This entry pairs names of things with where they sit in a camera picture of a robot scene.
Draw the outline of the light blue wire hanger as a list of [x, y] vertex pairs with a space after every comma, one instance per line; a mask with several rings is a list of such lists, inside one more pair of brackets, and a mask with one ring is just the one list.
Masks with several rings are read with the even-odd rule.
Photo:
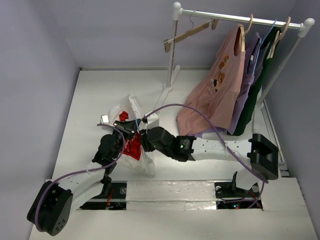
[[140, 134], [141, 119], [138, 117], [135, 117], [134, 120], [135, 120], [135, 124], [136, 124], [136, 131], [138, 132], [138, 134]]

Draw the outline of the white red printed t-shirt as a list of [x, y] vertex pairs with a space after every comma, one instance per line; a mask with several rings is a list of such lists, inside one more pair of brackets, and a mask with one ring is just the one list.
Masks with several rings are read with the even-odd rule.
[[[112, 124], [115, 121], [132, 121], [135, 120], [135, 117], [141, 119], [144, 113], [137, 96], [129, 93], [119, 104], [110, 108], [107, 115], [109, 122]], [[142, 129], [146, 129], [146, 125], [140, 122], [140, 130]], [[144, 176], [153, 178], [156, 175], [154, 155], [152, 152], [144, 152], [141, 145], [141, 136], [137, 131], [132, 139], [125, 142], [124, 152], [119, 161], [127, 168], [131, 168]]]

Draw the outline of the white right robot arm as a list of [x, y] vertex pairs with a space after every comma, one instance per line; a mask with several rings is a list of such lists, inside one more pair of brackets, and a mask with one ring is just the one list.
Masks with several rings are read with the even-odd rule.
[[160, 126], [142, 130], [140, 134], [145, 152], [158, 151], [179, 162], [234, 161], [247, 166], [256, 178], [272, 181], [279, 177], [279, 149], [259, 133], [254, 133], [250, 139], [224, 143], [195, 136], [174, 136]]

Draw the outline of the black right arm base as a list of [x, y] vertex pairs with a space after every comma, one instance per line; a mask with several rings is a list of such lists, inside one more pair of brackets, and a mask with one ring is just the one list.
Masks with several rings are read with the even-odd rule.
[[263, 209], [260, 188], [255, 183], [249, 190], [236, 187], [236, 175], [232, 181], [214, 183], [216, 208], [218, 210]]

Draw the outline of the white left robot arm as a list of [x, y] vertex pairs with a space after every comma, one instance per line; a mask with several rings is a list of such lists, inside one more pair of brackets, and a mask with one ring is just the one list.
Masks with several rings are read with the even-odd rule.
[[34, 224], [38, 231], [56, 236], [66, 226], [71, 212], [93, 197], [108, 196], [111, 191], [109, 175], [124, 153], [126, 141], [134, 137], [140, 122], [141, 119], [116, 120], [109, 125], [112, 133], [101, 138], [98, 150], [86, 168], [46, 181], [26, 219]]

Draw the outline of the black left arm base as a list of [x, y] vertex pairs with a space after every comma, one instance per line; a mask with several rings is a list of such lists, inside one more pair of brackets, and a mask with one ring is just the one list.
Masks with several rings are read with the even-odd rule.
[[126, 210], [127, 181], [113, 181], [109, 178], [103, 186], [102, 193], [97, 195], [86, 203], [81, 210]]

